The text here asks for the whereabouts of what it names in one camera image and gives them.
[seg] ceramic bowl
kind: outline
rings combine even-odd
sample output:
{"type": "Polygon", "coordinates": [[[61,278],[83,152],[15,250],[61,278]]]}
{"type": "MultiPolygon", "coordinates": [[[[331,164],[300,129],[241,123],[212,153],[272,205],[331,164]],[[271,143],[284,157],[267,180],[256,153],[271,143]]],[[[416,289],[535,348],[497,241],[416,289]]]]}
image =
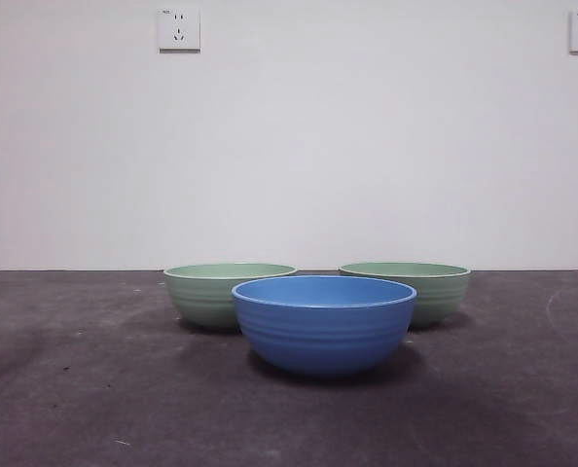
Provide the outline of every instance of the ceramic bowl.
{"type": "Polygon", "coordinates": [[[186,320],[208,328],[234,329],[233,287],[247,280],[295,272],[289,266],[226,263],[166,269],[163,275],[172,303],[186,320]]]}
{"type": "Polygon", "coordinates": [[[412,327],[423,328],[453,313],[464,299],[471,271],[425,263],[357,263],[339,268],[341,275],[376,277],[416,289],[412,327]]]}
{"type": "Polygon", "coordinates": [[[263,359],[314,377],[374,367],[408,330],[416,291],[338,275],[254,280],[233,289],[241,332],[263,359]]]}

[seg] floor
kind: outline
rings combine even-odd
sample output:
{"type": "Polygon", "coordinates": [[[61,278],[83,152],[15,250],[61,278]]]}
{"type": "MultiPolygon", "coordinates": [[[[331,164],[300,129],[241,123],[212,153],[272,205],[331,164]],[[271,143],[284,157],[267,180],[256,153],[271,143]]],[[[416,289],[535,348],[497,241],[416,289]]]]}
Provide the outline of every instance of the floor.
{"type": "Polygon", "coordinates": [[[0,272],[0,467],[578,466],[578,271],[474,272],[383,365],[293,377],[162,275],[0,272]]]}

